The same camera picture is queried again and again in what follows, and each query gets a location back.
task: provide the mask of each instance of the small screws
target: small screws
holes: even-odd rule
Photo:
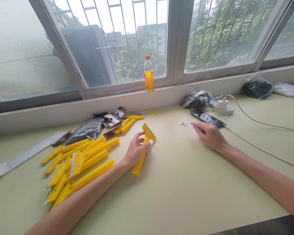
[[[186,127],[186,124],[189,124],[189,123],[182,121],[181,126],[185,126]]]

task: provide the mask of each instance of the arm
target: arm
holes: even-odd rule
[[[143,134],[140,132],[135,135],[126,155],[118,164],[65,199],[24,235],[68,234],[96,201],[138,162],[142,152],[150,146],[150,142],[140,144],[144,139],[139,139],[139,136]]]
[[[294,216],[294,180],[261,164],[230,145],[216,126],[199,122],[191,124],[205,145],[233,162]]]

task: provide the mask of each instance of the window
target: window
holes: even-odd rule
[[[294,0],[0,1],[0,112],[294,65]]]
[[[69,77],[29,2],[0,1],[0,102],[74,91]]]
[[[186,73],[254,63],[277,2],[195,0]]]
[[[270,49],[266,60],[294,56],[294,12]]]
[[[168,1],[47,0],[85,89],[144,80],[145,56],[154,77],[166,76]]]

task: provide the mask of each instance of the bottle label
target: bottle label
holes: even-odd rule
[[[154,72],[146,71],[144,74],[145,74],[146,91],[154,90]]]

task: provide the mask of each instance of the forearm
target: forearm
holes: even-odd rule
[[[76,193],[72,194],[46,214],[24,235],[68,234],[95,202],[125,173],[129,165],[124,161],[116,164]]]
[[[294,180],[261,164],[231,145],[221,149],[219,153],[249,175],[294,215]]]

